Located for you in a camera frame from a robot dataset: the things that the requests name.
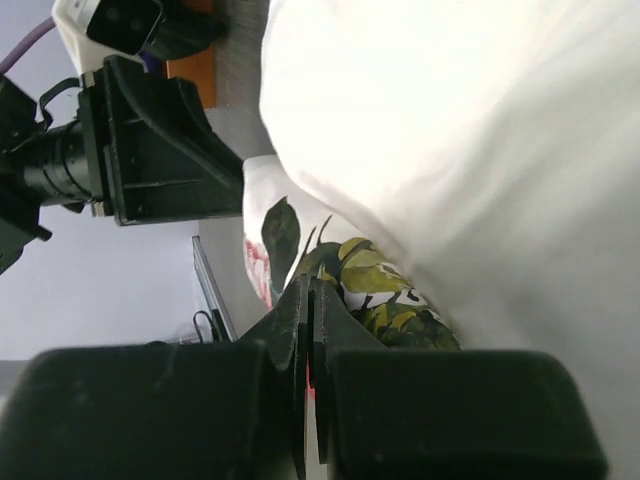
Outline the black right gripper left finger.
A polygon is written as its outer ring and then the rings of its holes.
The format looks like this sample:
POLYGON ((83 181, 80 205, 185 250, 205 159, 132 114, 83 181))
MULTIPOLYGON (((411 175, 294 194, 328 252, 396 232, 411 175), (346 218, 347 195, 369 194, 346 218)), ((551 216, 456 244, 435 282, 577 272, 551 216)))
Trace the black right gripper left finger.
POLYGON ((1 414, 5 479, 302 479, 309 282, 234 342, 57 349, 1 414))

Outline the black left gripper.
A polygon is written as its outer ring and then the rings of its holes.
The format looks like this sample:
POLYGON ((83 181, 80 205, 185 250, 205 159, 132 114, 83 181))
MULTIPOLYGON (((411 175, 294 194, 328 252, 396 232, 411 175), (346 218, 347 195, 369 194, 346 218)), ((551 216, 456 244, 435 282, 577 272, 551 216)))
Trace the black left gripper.
POLYGON ((40 210, 80 213, 109 200, 121 226, 237 216, 240 158, 213 132, 194 83, 148 74, 122 57, 101 72, 64 79, 32 99, 1 77, 1 270, 52 232, 40 210), (108 129, 101 125, 105 107, 108 129), (78 108, 53 127, 48 104, 77 88, 78 108))

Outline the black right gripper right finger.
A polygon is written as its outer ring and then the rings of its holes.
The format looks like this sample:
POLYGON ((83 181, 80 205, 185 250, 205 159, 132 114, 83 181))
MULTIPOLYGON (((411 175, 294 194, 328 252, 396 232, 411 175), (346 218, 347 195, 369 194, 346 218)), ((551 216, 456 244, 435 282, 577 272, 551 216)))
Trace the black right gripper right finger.
POLYGON ((333 479, 603 479, 579 389, 534 351, 388 348, 314 281, 309 374, 333 479))

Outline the white t shirt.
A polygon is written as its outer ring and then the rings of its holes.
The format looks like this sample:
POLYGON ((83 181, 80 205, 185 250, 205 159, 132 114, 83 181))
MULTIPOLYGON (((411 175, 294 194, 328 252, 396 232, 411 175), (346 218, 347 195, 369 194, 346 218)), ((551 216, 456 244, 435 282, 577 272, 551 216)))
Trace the white t shirt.
POLYGON ((274 1, 260 113, 465 344, 558 358, 638 477, 637 2, 274 1))

